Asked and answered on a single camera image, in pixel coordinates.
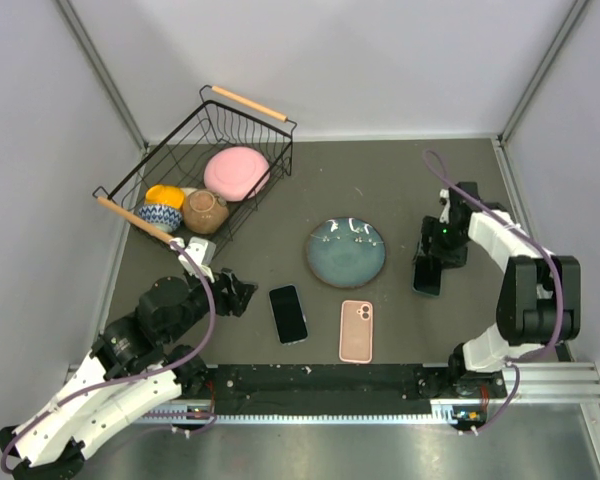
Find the black phone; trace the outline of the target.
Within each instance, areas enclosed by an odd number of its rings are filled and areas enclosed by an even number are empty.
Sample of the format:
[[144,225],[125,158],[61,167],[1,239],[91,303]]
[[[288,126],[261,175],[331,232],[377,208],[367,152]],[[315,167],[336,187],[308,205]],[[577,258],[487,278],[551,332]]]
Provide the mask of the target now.
[[441,262],[431,256],[418,255],[413,262],[413,289],[420,294],[439,296],[441,290]]

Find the pink phone case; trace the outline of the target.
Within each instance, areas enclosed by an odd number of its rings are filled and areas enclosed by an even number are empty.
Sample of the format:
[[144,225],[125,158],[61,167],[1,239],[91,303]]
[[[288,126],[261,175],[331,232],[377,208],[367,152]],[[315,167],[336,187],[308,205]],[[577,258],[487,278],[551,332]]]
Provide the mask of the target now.
[[373,306],[361,300],[341,305],[339,358],[345,363],[368,364],[373,354]]

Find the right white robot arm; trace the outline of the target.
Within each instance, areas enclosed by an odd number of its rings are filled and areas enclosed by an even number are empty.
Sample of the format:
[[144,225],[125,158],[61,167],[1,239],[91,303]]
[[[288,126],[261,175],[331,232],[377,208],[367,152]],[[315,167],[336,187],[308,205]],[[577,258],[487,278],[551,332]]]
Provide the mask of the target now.
[[577,337],[581,322],[581,266],[535,243],[498,203],[482,203],[474,182],[441,189],[439,216],[426,216],[413,259],[413,289],[437,296],[442,274],[462,268],[471,243],[503,273],[495,322],[458,345],[446,380],[467,396],[509,360],[528,361]]

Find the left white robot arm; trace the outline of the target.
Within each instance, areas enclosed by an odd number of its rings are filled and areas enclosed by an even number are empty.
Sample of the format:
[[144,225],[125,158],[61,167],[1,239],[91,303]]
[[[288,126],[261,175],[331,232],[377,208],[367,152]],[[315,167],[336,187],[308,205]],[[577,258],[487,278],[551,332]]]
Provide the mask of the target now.
[[179,339],[203,318],[241,316],[257,286],[229,269],[214,280],[164,277],[96,338],[65,385],[30,420],[0,430],[15,479],[71,479],[111,437],[155,407],[206,387],[199,347]]

